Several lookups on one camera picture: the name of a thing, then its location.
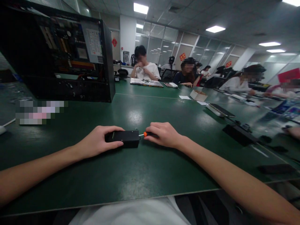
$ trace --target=white box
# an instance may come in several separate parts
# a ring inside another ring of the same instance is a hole
[[[204,102],[205,99],[207,98],[207,95],[204,92],[198,90],[192,90],[190,96],[192,99],[200,102]]]

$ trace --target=ceiling light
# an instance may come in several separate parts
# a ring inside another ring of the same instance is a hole
[[[267,50],[267,52],[278,53],[278,52],[285,52],[285,50],[283,50],[283,49],[271,49],[271,50]]]
[[[142,25],[142,24],[138,24],[138,23],[137,23],[137,28],[141,28],[141,29],[143,29],[143,28],[144,28],[144,25]]]
[[[296,7],[300,6],[300,0],[282,0],[282,1]]]
[[[278,42],[267,42],[267,43],[260,43],[259,45],[264,46],[264,47],[269,47],[269,46],[276,46],[276,45],[281,45]]]
[[[209,32],[212,32],[212,33],[217,33],[217,32],[220,32],[222,30],[225,30],[225,29],[226,28],[219,27],[219,26],[214,26],[214,27],[208,28],[206,30],[209,31]]]
[[[140,5],[137,3],[133,4],[133,10],[137,13],[147,14],[148,13],[148,6]]]

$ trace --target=open computer case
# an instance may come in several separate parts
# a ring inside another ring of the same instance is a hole
[[[2,1],[0,20],[0,51],[37,99],[113,100],[112,40],[103,20],[24,0]]]

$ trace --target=dark shirt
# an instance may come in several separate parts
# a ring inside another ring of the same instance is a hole
[[[176,73],[176,75],[174,76],[174,79],[173,79],[173,83],[175,83],[175,84],[181,84],[181,83],[188,83],[188,82],[190,82],[190,81],[188,81],[187,80],[187,77],[186,76],[184,76],[183,74],[182,74],[182,72],[178,72],[178,73]]]

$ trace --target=red decoration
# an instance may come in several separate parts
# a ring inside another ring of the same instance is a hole
[[[230,67],[232,65],[232,61],[229,61],[226,63],[226,68]]]
[[[117,40],[116,40],[115,38],[113,38],[113,40],[112,40],[112,45],[113,45],[114,47],[116,47],[117,44],[118,44]]]
[[[180,57],[180,61],[183,61],[183,60],[186,58],[185,53],[183,53],[183,54],[180,55],[179,57]]]

